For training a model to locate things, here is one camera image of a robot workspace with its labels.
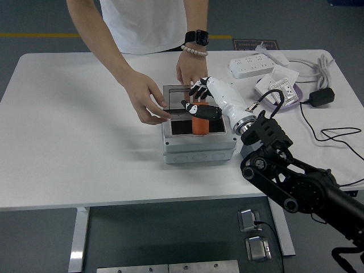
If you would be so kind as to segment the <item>person's right hand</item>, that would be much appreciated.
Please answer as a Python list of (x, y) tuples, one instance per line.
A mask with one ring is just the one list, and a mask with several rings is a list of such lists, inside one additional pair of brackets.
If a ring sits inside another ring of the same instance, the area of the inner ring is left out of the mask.
[(132, 70), (122, 85), (142, 123), (157, 125), (170, 119), (170, 114), (163, 110), (166, 107), (164, 97), (151, 78)]

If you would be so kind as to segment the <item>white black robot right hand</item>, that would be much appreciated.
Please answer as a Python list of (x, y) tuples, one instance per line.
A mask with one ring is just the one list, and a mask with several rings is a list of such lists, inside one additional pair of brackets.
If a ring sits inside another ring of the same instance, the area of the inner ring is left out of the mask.
[(181, 104), (187, 112), (196, 118), (209, 121), (227, 116), (232, 131), (237, 135), (242, 135), (256, 120), (253, 113), (248, 111), (239, 92), (222, 80), (213, 77), (201, 78), (191, 87), (189, 94), (202, 99), (212, 96), (217, 105), (197, 105), (182, 100)]

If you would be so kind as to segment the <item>person's left hand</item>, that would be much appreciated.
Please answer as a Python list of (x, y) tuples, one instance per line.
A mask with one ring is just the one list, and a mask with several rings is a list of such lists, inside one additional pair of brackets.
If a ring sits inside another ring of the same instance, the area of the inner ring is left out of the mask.
[(183, 51), (177, 61), (176, 73), (182, 85), (194, 84), (208, 76), (206, 57)]

